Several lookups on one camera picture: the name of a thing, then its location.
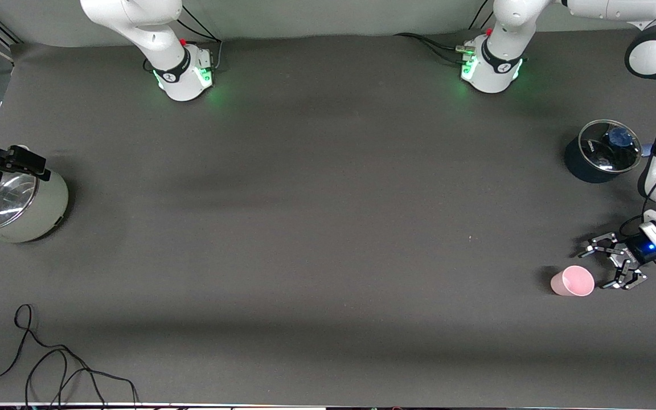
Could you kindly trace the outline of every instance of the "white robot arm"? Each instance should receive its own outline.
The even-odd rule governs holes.
[[[158,85],[175,101],[189,101],[212,85],[211,55],[182,44],[167,23],[182,0],[80,0],[89,19],[129,39],[154,68]]]
[[[538,16],[554,2],[568,7],[574,16],[626,21],[641,29],[627,49],[625,65],[637,77],[656,80],[656,1],[650,0],[495,0],[495,28],[465,43],[466,49],[474,52],[466,54],[461,78],[484,93],[505,90],[518,77]],[[656,141],[640,177],[639,191],[656,202]],[[598,236],[580,255],[604,252],[614,263],[617,275],[604,288],[633,288],[646,280],[639,268],[656,262],[656,211],[648,210],[642,217],[638,234],[624,240],[616,233]]]

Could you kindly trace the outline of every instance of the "rice cooker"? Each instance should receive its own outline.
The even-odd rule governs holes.
[[[0,241],[27,242],[43,236],[62,220],[68,190],[60,174],[49,181],[18,172],[0,181]]]

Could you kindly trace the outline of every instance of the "blue object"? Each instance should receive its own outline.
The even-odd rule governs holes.
[[[609,143],[617,147],[629,147],[634,143],[634,139],[626,128],[615,127],[609,131]]]

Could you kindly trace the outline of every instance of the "pink cup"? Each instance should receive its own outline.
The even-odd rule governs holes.
[[[551,279],[551,288],[561,296],[588,296],[595,285],[591,273],[576,265],[563,269]]]

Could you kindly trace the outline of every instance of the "gray table surface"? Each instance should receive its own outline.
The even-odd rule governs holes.
[[[22,47],[0,145],[46,156],[73,208],[0,243],[0,371],[32,303],[45,342],[143,401],[656,408],[656,267],[629,292],[548,285],[573,263],[609,280],[572,254],[641,207],[638,170],[591,185],[561,160],[598,118],[653,140],[634,35],[538,34],[500,95],[412,39],[234,41],[187,103],[135,47]],[[25,348],[0,401],[43,353]],[[83,381],[71,400],[95,397]]]

